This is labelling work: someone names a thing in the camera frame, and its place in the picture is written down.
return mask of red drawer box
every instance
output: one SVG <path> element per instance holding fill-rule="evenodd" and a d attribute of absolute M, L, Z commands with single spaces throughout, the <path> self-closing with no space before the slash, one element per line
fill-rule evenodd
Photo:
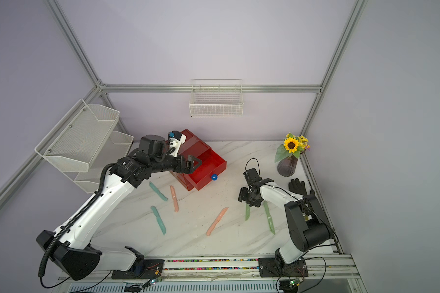
<path fill-rule="evenodd" d="M 185 175 L 188 181 L 194 185 L 197 190 L 200 190 L 212 181 L 211 176 L 213 174 L 218 175 L 227 168 L 227 161 L 223 160 L 212 149 L 208 149 L 200 155 L 199 159 L 202 161 L 202 165 L 200 165 L 194 173 Z"/>
<path fill-rule="evenodd" d="M 188 191 L 191 191 L 194 188 L 194 185 L 192 185 L 189 181 L 184 179 L 183 174 L 179 174 L 179 173 L 175 173 L 175 172 L 171 172 L 171 171 L 170 171 L 170 173 L 174 177 L 176 177 L 176 179 L 179 181 L 179 183 L 181 183 Z"/>
<path fill-rule="evenodd" d="M 227 168 L 227 161 L 223 160 L 211 147 L 200 140 L 192 132 L 185 129 L 181 131 L 186 136 L 186 142 L 181 145 L 179 154 L 187 158 L 188 155 L 195 156 L 202 161 L 192 174 L 171 174 L 184 186 L 188 191 L 194 187 L 200 190 L 207 185 L 213 174 L 219 175 Z"/>

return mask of white wire basket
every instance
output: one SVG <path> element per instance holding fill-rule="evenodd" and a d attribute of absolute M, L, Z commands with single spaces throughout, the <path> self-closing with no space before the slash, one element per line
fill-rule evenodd
<path fill-rule="evenodd" d="M 60 172 L 88 172 L 119 121 L 119 111 L 80 100 L 78 114 L 49 147 L 35 151 Z"/>
<path fill-rule="evenodd" d="M 193 85 L 189 109 L 191 117 L 240 117 L 243 104 L 241 85 Z"/>
<path fill-rule="evenodd" d="M 125 133 L 118 131 L 111 132 L 109 139 L 104 144 L 88 172 L 78 173 L 74 179 L 68 174 L 66 174 L 66 176 L 73 180 L 73 182 L 86 193 L 95 192 L 98 189 L 101 171 L 103 171 L 104 166 L 115 163 L 120 158 L 125 157 L 129 152 L 133 140 L 133 136 Z"/>

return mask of yellow flower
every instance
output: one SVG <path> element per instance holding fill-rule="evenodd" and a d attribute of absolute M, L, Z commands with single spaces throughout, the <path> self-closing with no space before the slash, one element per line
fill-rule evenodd
<path fill-rule="evenodd" d="M 285 147 L 286 150 L 288 150 L 289 153 L 294 153 L 301 145 L 302 144 L 296 138 L 293 137 L 288 137 L 283 142 L 283 146 Z"/>

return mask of vase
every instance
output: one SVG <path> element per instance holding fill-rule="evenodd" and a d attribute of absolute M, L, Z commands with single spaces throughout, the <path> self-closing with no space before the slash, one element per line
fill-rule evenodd
<path fill-rule="evenodd" d="M 289 156 L 282 159 L 277 165 L 277 172 L 284 177 L 290 177 L 295 173 L 298 159 L 295 156 Z"/>

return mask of green toy knife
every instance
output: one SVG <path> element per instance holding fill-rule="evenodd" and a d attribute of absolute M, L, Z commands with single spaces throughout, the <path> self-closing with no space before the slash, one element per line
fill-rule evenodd
<path fill-rule="evenodd" d="M 161 220 L 160 214 L 158 213 L 157 208 L 155 208 L 154 206 L 150 207 L 153 211 L 153 214 L 157 217 L 157 222 L 158 225 L 160 226 L 161 231 L 163 232 L 163 235 L 166 235 L 166 227 L 163 224 L 163 221 Z"/>
<path fill-rule="evenodd" d="M 160 192 L 160 190 L 150 181 L 149 183 L 148 183 L 148 185 L 150 185 L 150 187 L 152 188 L 152 190 L 153 191 L 155 191 L 155 193 L 162 199 L 162 200 L 164 200 L 165 202 L 167 202 L 168 201 L 168 199 L 166 198 L 166 196 L 163 194 L 163 193 L 161 193 Z"/>
<path fill-rule="evenodd" d="M 247 221 L 249 219 L 249 215 L 251 214 L 251 207 L 249 206 L 249 204 L 246 204 L 246 220 Z"/>
<path fill-rule="evenodd" d="M 269 223 L 269 230 L 272 232 L 272 234 L 275 235 L 274 223 L 272 221 L 271 213 L 269 212 L 269 206 L 267 205 L 267 201 L 264 201 L 264 209 L 265 209 L 265 215 L 267 216 L 267 222 Z"/>

